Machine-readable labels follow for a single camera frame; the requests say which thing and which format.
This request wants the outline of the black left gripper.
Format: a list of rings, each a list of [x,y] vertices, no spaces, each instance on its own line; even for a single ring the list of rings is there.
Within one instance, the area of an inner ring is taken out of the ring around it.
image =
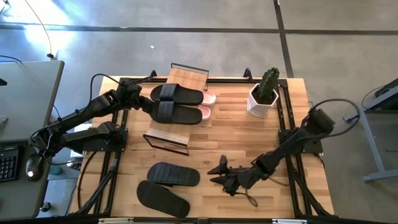
[[[141,96],[140,92],[134,90],[131,94],[131,108],[135,110],[143,109],[143,112],[147,114],[155,113],[155,106],[153,105],[154,101],[146,96]]]

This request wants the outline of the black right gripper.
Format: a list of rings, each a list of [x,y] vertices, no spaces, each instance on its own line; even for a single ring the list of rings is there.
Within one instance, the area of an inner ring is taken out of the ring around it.
[[[241,184],[238,175],[241,172],[249,170],[247,167],[228,168],[228,160],[225,155],[221,155],[219,165],[207,172],[209,175],[223,175],[211,178],[210,181],[216,184],[223,184],[223,191],[229,195],[248,195],[248,190],[244,189],[244,193],[237,192]]]

